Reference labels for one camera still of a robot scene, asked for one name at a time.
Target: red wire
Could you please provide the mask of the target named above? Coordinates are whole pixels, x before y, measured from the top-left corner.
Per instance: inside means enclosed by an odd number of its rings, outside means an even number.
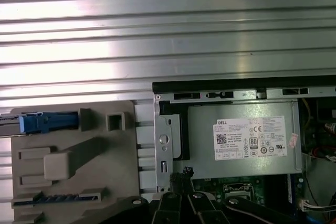
[[[313,155],[314,157],[318,157],[318,155],[317,155],[317,151],[318,151],[319,149],[322,149],[322,148],[326,148],[326,149],[330,149],[330,150],[336,151],[336,147],[333,147],[333,146],[321,146],[321,147],[317,147],[317,148],[313,149],[313,150],[312,150],[312,155]]]
[[[335,223],[336,223],[336,217],[329,222],[329,224],[335,224]]]

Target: power supply label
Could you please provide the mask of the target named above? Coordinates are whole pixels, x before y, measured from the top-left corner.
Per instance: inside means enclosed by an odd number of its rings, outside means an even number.
[[[287,156],[285,118],[219,119],[214,129],[215,159]]]

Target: white connector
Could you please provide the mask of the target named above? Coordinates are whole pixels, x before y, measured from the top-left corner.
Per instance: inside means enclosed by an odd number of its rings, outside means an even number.
[[[309,204],[309,201],[306,200],[306,199],[301,199],[301,200],[299,201],[299,208],[300,208],[300,210],[301,210],[302,212],[308,212],[308,211],[309,211],[309,209],[306,208],[306,207],[304,206],[305,203],[308,203],[308,204]]]

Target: corrugated metal surface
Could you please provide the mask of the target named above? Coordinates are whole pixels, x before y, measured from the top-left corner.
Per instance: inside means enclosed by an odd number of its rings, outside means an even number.
[[[334,73],[336,0],[0,0],[0,108],[134,100],[155,189],[153,80]],[[0,221],[13,218],[0,140]]]

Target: blue latch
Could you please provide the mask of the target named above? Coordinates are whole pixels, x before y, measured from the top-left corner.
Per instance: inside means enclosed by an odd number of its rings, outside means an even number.
[[[19,115],[20,132],[25,134],[77,129],[78,123],[77,112],[36,112]]]

